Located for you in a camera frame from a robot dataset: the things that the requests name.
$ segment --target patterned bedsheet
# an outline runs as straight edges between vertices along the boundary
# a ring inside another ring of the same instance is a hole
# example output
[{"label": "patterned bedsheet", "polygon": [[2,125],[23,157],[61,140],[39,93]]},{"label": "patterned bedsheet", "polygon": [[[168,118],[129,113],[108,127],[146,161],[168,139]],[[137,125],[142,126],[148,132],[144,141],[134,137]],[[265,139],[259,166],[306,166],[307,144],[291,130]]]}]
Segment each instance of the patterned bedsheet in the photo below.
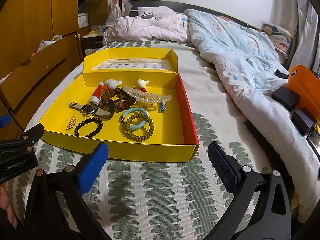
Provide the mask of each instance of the patterned bedsheet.
[{"label": "patterned bedsheet", "polygon": [[[108,160],[84,200],[113,239],[202,240],[230,205],[233,195],[224,186],[208,157],[207,146],[217,141],[241,165],[268,172],[268,161],[245,130],[245,118],[221,84],[214,66],[201,59],[192,44],[165,41],[113,42],[113,47],[173,48],[182,76],[200,147],[188,163],[146,163]],[[81,156],[39,141],[34,145],[39,168],[47,173],[77,164]],[[7,190],[23,221],[25,204],[36,169],[10,180]],[[70,227],[77,230],[63,195],[57,193]],[[259,193],[238,228],[246,227]]]}]

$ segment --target red box side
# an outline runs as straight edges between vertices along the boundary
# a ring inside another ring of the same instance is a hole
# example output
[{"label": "red box side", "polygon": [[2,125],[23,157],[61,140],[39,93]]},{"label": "red box side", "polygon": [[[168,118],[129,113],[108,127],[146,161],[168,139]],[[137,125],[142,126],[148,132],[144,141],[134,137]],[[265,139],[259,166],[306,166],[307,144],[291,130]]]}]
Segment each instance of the red box side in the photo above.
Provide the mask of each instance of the red box side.
[{"label": "red box side", "polygon": [[177,92],[177,98],[178,98],[178,103],[180,107],[184,143],[199,145],[199,139],[197,135],[195,122],[193,121],[187,93],[184,89],[180,74],[178,74],[178,78],[177,78],[176,92]]}]

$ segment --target santa hat ornament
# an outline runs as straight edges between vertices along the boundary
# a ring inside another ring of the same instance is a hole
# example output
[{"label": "santa hat ornament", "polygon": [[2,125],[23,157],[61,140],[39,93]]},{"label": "santa hat ornament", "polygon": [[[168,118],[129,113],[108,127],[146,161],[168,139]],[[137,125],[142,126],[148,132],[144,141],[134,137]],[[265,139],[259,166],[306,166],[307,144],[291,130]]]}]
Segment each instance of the santa hat ornament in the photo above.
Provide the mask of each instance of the santa hat ornament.
[{"label": "santa hat ornament", "polygon": [[93,92],[92,96],[89,99],[89,103],[91,105],[101,105],[100,97],[101,97],[101,90],[104,83],[100,82],[97,89]]}]

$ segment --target wooden wardrobe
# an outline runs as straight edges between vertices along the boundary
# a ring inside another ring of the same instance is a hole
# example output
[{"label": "wooden wardrobe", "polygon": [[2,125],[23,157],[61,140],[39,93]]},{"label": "wooden wardrobe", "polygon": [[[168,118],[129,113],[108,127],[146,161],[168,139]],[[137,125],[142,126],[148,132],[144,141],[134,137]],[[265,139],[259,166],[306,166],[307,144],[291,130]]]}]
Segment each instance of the wooden wardrobe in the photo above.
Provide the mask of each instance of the wooden wardrobe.
[{"label": "wooden wardrobe", "polygon": [[[83,59],[79,54],[78,0],[7,0],[0,11],[0,111],[12,124],[0,140],[16,138],[42,102]],[[63,38],[37,52],[42,40]]]}]

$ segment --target wristwatch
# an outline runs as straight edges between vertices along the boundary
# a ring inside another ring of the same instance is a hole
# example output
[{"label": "wristwatch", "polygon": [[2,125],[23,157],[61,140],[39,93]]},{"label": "wristwatch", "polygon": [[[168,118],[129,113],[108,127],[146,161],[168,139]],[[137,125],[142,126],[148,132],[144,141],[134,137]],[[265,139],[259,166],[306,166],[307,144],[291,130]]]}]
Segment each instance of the wristwatch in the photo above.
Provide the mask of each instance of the wristwatch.
[{"label": "wristwatch", "polygon": [[116,106],[112,99],[108,101],[109,112],[101,109],[97,105],[79,105],[76,102],[69,104],[70,107],[80,110],[85,116],[98,115],[102,118],[111,119],[115,113]]}]

